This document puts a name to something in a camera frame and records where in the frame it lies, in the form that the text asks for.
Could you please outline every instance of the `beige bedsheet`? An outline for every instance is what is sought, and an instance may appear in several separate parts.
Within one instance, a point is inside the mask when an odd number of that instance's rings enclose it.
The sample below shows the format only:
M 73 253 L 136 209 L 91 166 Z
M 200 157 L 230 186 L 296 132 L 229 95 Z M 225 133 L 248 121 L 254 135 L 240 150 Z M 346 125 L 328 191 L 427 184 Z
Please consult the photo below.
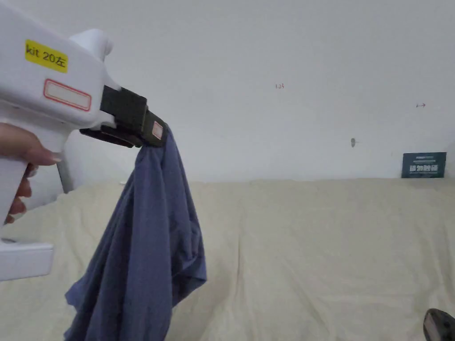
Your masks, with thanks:
M 64 293 L 121 192 L 81 188 L 5 231 L 56 245 L 52 274 L 0 283 L 0 340 L 62 340 Z M 173 340 L 424 340 L 455 315 L 455 182 L 193 183 L 209 281 L 174 312 Z

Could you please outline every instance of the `blue cloth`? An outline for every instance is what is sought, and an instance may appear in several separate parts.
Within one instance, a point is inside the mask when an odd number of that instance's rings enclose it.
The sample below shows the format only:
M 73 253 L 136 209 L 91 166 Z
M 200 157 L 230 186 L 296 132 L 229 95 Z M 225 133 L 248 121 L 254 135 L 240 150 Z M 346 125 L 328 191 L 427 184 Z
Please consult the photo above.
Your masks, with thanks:
M 207 279 L 202 235 L 172 133 L 142 147 L 85 275 L 66 293 L 66 341 L 162 341 L 172 307 Z

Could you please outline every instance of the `hand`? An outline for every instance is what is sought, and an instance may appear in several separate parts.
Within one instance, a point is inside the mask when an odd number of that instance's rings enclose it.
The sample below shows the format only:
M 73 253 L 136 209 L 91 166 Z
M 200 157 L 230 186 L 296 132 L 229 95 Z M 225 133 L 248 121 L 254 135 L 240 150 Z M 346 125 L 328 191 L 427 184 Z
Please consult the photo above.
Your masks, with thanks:
M 36 174 L 39 165 L 53 165 L 61 161 L 61 158 L 58 154 L 44 148 L 34 134 L 5 123 L 0 123 L 0 156 L 19 157 L 29 163 L 9 214 L 25 212 L 26 207 L 20 197 L 31 196 L 30 182 L 27 178 Z M 14 221 L 10 215 L 6 218 L 6 223 Z

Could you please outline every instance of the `fingernail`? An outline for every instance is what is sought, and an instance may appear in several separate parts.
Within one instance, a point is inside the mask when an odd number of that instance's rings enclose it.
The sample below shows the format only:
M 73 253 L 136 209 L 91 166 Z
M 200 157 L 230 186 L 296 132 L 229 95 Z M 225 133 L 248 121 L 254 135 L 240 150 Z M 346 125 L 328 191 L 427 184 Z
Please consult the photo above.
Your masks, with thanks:
M 5 219 L 5 222 L 3 223 L 4 225 L 6 224 L 12 224 L 14 223 L 14 218 L 12 216 L 7 216 L 6 219 Z
M 63 155 L 61 153 L 52 153 L 52 159 L 55 162 L 60 162 L 63 159 Z
M 29 174 L 29 178 L 34 177 L 38 173 L 38 166 L 33 166 L 33 169 L 31 170 Z

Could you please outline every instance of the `gripper handle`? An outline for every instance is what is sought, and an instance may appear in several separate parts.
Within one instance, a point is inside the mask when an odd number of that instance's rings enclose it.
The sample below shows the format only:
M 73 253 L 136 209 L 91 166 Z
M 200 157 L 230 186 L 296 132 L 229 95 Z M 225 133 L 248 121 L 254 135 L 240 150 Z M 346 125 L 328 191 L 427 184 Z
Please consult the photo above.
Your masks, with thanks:
M 23 160 L 0 157 L 0 226 L 8 216 L 26 168 Z

